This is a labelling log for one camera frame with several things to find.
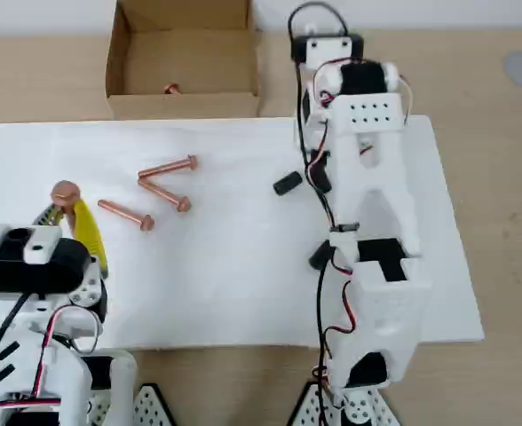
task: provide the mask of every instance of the bolt head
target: bolt head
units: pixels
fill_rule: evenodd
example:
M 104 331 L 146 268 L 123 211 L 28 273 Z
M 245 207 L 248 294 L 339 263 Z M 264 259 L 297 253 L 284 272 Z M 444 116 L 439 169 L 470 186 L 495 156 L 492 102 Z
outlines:
M 149 215 L 143 217 L 143 221 L 140 224 L 141 231 L 152 231 L 154 228 L 154 219 L 152 219 Z
M 180 199 L 180 202 L 178 203 L 176 210 L 179 212 L 187 212 L 190 208 L 192 208 L 192 203 L 190 202 L 188 197 L 182 197 Z
M 198 168 L 198 157 L 188 155 L 188 167 L 190 167 L 190 170 L 196 170 Z
M 51 200 L 63 208 L 74 207 L 80 201 L 80 188 L 73 182 L 62 180 L 51 190 Z

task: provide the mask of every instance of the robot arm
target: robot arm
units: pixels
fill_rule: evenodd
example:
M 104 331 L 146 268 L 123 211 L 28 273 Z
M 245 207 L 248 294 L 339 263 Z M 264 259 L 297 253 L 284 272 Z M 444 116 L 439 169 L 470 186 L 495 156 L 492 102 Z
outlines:
M 99 406 L 110 405 L 104 424 L 131 426 L 135 360 L 125 351 L 94 351 L 107 314 L 99 231 L 86 221 L 79 191 L 70 202 L 58 200 L 58 189 L 61 183 L 55 203 L 36 220 L 52 225 L 0 225 L 0 425 L 40 417 L 46 424 L 92 424 L 95 395 Z M 83 242 L 62 238 L 54 225 L 64 215 Z M 94 339 L 91 351 L 77 348 L 79 337 Z M 36 406 L 57 412 L 21 412 Z

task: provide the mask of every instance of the electrical wire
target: electrical wire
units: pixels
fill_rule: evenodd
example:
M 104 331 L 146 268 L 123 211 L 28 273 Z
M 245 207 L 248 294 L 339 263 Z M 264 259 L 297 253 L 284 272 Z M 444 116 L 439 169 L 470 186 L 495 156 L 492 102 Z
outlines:
M 307 3 L 299 5 L 289 15 L 289 20 L 287 22 L 287 29 L 288 29 L 288 32 L 289 32 L 289 42 L 290 42 L 291 51 L 294 50 L 293 47 L 294 47 L 295 38 L 294 38 L 294 34 L 293 34 L 293 22 L 294 22 L 294 19 L 295 19 L 296 15 L 299 12 L 301 12 L 302 10 L 304 10 L 304 9 L 309 9 L 309 8 L 313 8 L 313 7 L 320 7 L 320 8 L 326 9 L 328 12 L 330 12 L 332 15 L 334 15 L 338 19 L 340 24 L 342 25 L 342 30 L 344 32 L 344 35 L 348 36 L 348 26 L 347 26 L 344 18 L 342 18 L 342 15 L 340 15 L 340 13 L 336 9 L 334 9 L 332 6 L 330 6 L 329 4 L 326 4 L 324 2 L 307 2 Z M 303 155 L 304 175 L 306 176 L 307 180 L 310 180 L 309 177 L 308 177 L 308 165 L 309 165 L 309 162 L 308 162 L 308 158 L 307 158 L 307 150 L 306 150 L 306 144 L 305 144 L 305 135 L 303 133 L 303 118 L 302 118 L 302 112 L 301 112 L 301 110 L 302 110 L 302 103 L 303 103 L 303 84 L 302 84 L 302 77 L 301 77 L 301 73 L 300 73 L 300 66 L 299 66 L 299 64 L 298 64 L 298 62 L 296 60 L 294 60 L 294 63 L 295 63 L 295 76 L 297 78 L 297 130 L 298 130 L 298 139 L 299 139 L 299 142 L 300 142 L 300 150 L 301 150 L 301 153 Z M 316 192 L 316 195 L 317 195 L 317 197 L 318 197 L 318 199 L 320 201 L 320 204 L 322 205 L 322 207 L 326 211 L 326 214 L 328 216 L 328 220 L 330 222 L 330 225 L 331 226 L 336 226 L 336 223 L 335 223 L 335 220 L 334 220 L 334 214 L 332 213 L 332 209 L 330 208 L 330 206 L 328 204 L 328 200 L 327 200 L 326 196 L 324 195 L 324 193 L 322 193 L 322 191 L 320 191 L 318 189 L 317 186 L 315 186 L 315 185 L 311 185 L 311 186 L 312 186 L 312 189 L 314 189 L 314 192 Z
M 337 331 L 338 333 L 342 333 L 343 335 L 350 335 L 353 333 L 356 329 L 356 316 L 354 315 L 352 311 L 352 307 L 350 306 L 350 302 L 348 302 L 348 295 L 346 295 L 346 289 L 348 288 L 348 285 L 351 283 L 351 281 L 346 281 L 344 284 L 344 287 L 342 288 L 342 303 L 344 304 L 344 308 L 346 309 L 346 313 L 348 314 L 348 319 L 350 320 L 350 328 L 344 328 L 339 326 L 328 326 L 324 330 L 324 346 L 326 347 L 326 352 L 332 359 L 332 352 L 330 351 L 330 347 L 328 346 L 328 341 L 326 339 L 326 334 L 328 331 L 333 330 Z
M 318 328 L 318 336 L 320 342 L 320 352 L 318 357 L 318 402 L 320 407 L 320 421 L 324 426 L 328 426 L 328 422 L 326 420 L 326 411 L 324 410 L 324 397 L 322 396 L 323 391 L 323 371 L 324 371 L 324 351 L 326 346 L 326 336 L 322 331 L 322 284 L 324 283 L 324 275 L 326 274 L 326 267 L 328 266 L 328 262 L 332 257 L 334 257 L 334 253 L 336 248 L 330 248 L 328 253 L 328 258 L 326 259 L 326 263 L 322 266 L 320 270 L 320 275 L 318 278 L 318 286 L 316 288 L 316 326 Z
M 101 325 L 100 322 L 99 322 L 98 316 L 94 312 L 88 311 L 87 309 L 85 309 L 85 308 L 83 308 L 81 306 L 76 306 L 74 304 L 67 304 L 67 305 L 64 305 L 64 306 L 60 306 L 60 308 L 58 308 L 56 311 L 54 311 L 54 313 L 51 315 L 50 320 L 48 321 L 48 325 L 46 326 L 46 331 L 44 332 L 44 339 L 42 341 L 42 349 L 40 351 L 40 359 L 38 360 L 38 367 L 36 368 L 36 375 L 35 375 L 34 385 L 32 387 L 32 391 L 30 392 L 33 398 L 37 398 L 38 395 L 40 394 L 40 391 L 41 391 L 42 376 L 44 375 L 44 371 L 46 369 L 46 367 L 45 367 L 45 365 L 43 363 L 43 361 L 44 361 L 44 352 L 45 352 L 46 348 L 48 347 L 48 345 L 50 344 L 50 341 L 51 341 L 51 339 L 53 337 L 54 329 L 56 327 L 56 321 L 58 320 L 59 316 L 61 315 L 61 313 L 63 311 L 70 310 L 70 309 L 77 309 L 77 310 L 81 310 L 83 312 L 88 312 L 94 318 L 93 323 L 94 323 L 94 335 L 95 335 L 95 338 L 94 338 L 94 342 L 93 342 L 93 346 L 91 348 L 91 351 L 90 352 L 79 351 L 77 349 L 77 346 L 75 345 L 75 342 L 72 340 L 71 344 L 74 347 L 74 349 L 76 349 L 78 352 L 80 352 L 80 354 L 89 354 L 89 353 L 92 353 L 95 350 L 95 347 L 98 344 L 99 328 L 100 328 L 100 325 Z
M 19 313 L 20 309 L 22 309 L 22 306 L 24 303 L 28 300 L 28 298 L 31 295 L 29 293 L 23 294 L 19 297 L 19 300 L 17 300 L 16 304 L 12 307 L 9 314 L 6 316 L 6 318 L 3 320 L 3 323 L 0 327 L 0 343 L 3 340 L 4 335 L 6 334 L 6 330 L 8 330 L 9 326 L 14 321 L 14 317 Z
M 0 408 L 29 408 L 32 406 L 58 406 L 61 402 L 59 398 L 31 398 L 22 400 L 0 401 Z
M 407 102 L 407 112 L 405 113 L 405 121 L 403 122 L 404 124 L 407 124 L 407 120 L 409 119 L 411 110 L 413 109 L 413 89 L 411 89 L 411 83 L 403 75 L 399 75 L 399 81 L 403 83 L 409 95 L 409 100 Z

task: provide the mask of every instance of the black cable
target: black cable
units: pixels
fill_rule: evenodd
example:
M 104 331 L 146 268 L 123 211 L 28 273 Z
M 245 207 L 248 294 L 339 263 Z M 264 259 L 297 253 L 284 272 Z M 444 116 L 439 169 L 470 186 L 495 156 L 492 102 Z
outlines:
M 342 25 L 342 29 L 344 31 L 344 35 L 345 36 L 348 35 L 348 26 L 347 26 L 344 18 L 342 18 L 342 15 L 340 15 L 340 13 L 336 9 L 334 9 L 332 6 L 330 6 L 329 4 L 324 3 L 324 2 L 307 2 L 307 3 L 299 5 L 289 15 L 289 21 L 287 23 L 287 28 L 288 28 L 288 31 L 289 31 L 289 41 L 290 41 L 291 50 L 292 50 L 292 47 L 293 47 L 293 43 L 295 42 L 294 35 L 293 35 L 293 21 L 295 19 L 295 16 L 297 15 L 297 13 L 301 12 L 302 10 L 308 9 L 308 8 L 311 8 L 311 7 L 320 7 L 320 8 L 326 9 L 331 14 L 333 14 L 338 19 L 340 24 Z M 297 128 L 298 128 L 298 139 L 299 139 L 299 142 L 300 142 L 300 150 L 301 150 L 301 153 L 303 155 L 304 176 L 306 177 L 307 180 L 309 180 L 308 179 L 308 164 L 309 164 L 309 161 L 307 159 L 305 135 L 303 133 L 303 118 L 302 118 L 302 113 L 301 113 L 301 111 L 302 111 L 302 103 L 303 103 L 303 83 L 302 83 L 302 78 L 301 78 L 301 74 L 300 74 L 300 66 L 299 66 L 299 64 L 296 61 L 295 61 L 295 75 L 296 75 L 296 78 L 297 78 Z M 330 217 L 330 222 L 331 222 L 330 224 L 332 226 L 335 226 L 336 224 L 335 224 L 335 221 L 334 221 L 334 214 L 332 213 L 332 209 L 330 208 L 330 205 L 328 204 L 328 200 L 326 198 L 326 195 L 324 195 L 324 193 L 322 193 L 322 191 L 320 191 L 317 186 L 315 186 L 315 185 L 311 185 L 311 186 L 312 186 L 312 189 L 314 189 L 314 192 L 316 192 L 316 196 L 318 197 L 318 199 L 320 201 L 320 204 L 322 205 L 322 208 L 324 208 L 324 210 L 326 211 L 327 216 Z
M 8 330 L 9 326 L 11 325 L 12 321 L 14 320 L 14 317 L 16 317 L 17 313 L 19 313 L 20 309 L 24 305 L 24 303 L 28 300 L 30 297 L 30 294 L 23 294 L 19 297 L 19 300 L 14 304 L 9 314 L 6 316 L 6 318 L 3 321 L 3 324 L 1 324 L 0 327 L 0 343 L 1 340 L 3 340 L 4 334 L 6 333 L 6 330 Z
M 320 407 L 320 416 L 324 426 L 328 426 L 326 420 L 326 411 L 324 410 L 324 397 L 322 395 L 322 371 L 324 369 L 324 351 L 325 351 L 325 338 L 324 331 L 322 330 L 322 284 L 324 283 L 324 275 L 326 274 L 326 267 L 328 266 L 329 260 L 334 256 L 336 248 L 331 248 L 328 252 L 326 263 L 320 270 L 320 276 L 318 277 L 318 287 L 316 288 L 316 327 L 318 328 L 318 337 L 320 341 L 320 353 L 318 357 L 318 403 Z
M 342 15 L 339 11 L 337 11 L 335 8 L 333 8 L 331 5 L 325 2 L 306 2 L 301 5 L 299 5 L 290 15 L 289 15 L 289 21 L 287 22 L 287 28 L 289 29 L 289 39 L 292 41 L 293 39 L 293 20 L 295 19 L 295 16 L 297 13 L 301 12 L 304 9 L 310 9 L 311 7 L 320 7 L 322 9 L 326 9 L 331 14 L 333 14 L 340 24 L 342 24 L 342 30 L 344 31 L 344 35 L 348 35 L 348 25 L 346 24 L 346 21 L 344 18 L 342 18 Z

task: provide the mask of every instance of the copper bolt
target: copper bolt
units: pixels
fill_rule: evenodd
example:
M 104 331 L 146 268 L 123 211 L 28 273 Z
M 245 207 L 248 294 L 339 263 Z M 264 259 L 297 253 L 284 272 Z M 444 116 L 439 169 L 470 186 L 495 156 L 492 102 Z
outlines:
M 166 189 L 158 185 L 155 185 L 146 179 L 139 179 L 138 184 L 143 188 L 147 189 L 147 191 L 155 193 L 164 200 L 174 204 L 176 206 L 177 211 L 188 211 L 192 207 L 192 204 L 190 203 L 190 200 L 188 200 L 188 197 L 178 197 L 174 193 L 169 193 Z
M 102 209 L 115 213 L 116 215 L 132 220 L 136 224 L 140 225 L 141 231 L 151 231 L 154 228 L 154 219 L 149 215 L 141 216 L 112 201 L 99 200 L 98 206 L 100 206 Z
M 162 173 L 167 173 L 169 171 L 180 170 L 189 168 L 190 170 L 196 170 L 198 167 L 198 159 L 195 155 L 188 155 L 188 158 L 185 160 L 179 160 L 177 162 L 169 162 L 168 164 L 163 164 L 161 166 L 156 166 L 151 169 L 141 170 L 138 173 L 139 178 L 150 178 L 154 175 L 160 175 Z
M 75 237 L 74 205 L 80 201 L 80 188 L 67 180 L 59 181 L 51 190 L 52 202 L 61 207 L 66 215 L 67 224 Z
M 181 95 L 180 87 L 176 83 L 167 84 L 162 90 L 165 95 Z

